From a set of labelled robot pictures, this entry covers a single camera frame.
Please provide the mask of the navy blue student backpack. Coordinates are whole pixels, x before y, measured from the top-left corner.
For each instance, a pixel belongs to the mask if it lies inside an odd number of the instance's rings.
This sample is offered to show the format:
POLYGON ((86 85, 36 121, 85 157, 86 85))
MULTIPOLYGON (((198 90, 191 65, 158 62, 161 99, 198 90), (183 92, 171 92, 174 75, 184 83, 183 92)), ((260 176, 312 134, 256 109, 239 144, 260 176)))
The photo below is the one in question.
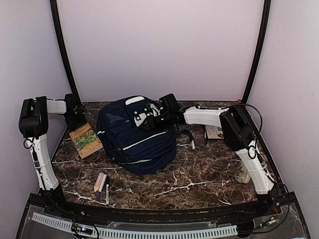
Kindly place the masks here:
POLYGON ((97 136, 106 154, 135 175, 154 174, 164 169, 176 156, 178 124, 159 130, 142 130, 137 126, 143 107, 160 102, 145 96, 131 96, 111 102, 98 113, 97 136))

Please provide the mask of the green Storey Treehouse book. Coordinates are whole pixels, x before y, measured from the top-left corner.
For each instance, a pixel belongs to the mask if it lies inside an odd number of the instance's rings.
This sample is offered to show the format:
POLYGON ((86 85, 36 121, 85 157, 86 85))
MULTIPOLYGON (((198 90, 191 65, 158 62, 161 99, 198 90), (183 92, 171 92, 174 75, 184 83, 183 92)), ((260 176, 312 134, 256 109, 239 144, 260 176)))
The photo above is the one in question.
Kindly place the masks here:
POLYGON ((69 133, 81 159, 103 148, 103 145, 89 123, 69 133))

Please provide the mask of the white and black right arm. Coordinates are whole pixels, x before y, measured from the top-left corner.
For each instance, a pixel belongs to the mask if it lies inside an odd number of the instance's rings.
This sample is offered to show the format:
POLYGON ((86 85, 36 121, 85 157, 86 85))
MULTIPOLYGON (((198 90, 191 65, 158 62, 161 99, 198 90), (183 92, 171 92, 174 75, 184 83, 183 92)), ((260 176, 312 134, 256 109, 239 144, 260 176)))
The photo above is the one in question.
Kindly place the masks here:
POLYGON ((257 195, 271 193, 275 183, 259 152, 255 134, 249 126, 242 105, 211 109, 197 106, 182 108, 174 94, 160 98, 159 102, 159 108, 150 103, 143 107, 145 113, 137 121, 139 128, 153 131, 174 124, 218 126, 222 129, 226 146, 236 152, 245 165, 257 195))

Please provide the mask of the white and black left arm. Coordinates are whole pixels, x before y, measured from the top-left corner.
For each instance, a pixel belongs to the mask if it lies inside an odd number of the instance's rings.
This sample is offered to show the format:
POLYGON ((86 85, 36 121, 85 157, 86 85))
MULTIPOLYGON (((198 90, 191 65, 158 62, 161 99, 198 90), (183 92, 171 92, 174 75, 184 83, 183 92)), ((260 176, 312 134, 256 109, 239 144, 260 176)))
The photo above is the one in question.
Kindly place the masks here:
POLYGON ((73 94, 66 94, 62 100, 42 96, 23 101, 18 123, 19 131, 24 138, 24 148, 32 155, 42 190, 55 190, 59 185, 47 147, 48 116, 64 116, 68 129, 74 131, 87 122, 80 111, 80 106, 73 94))

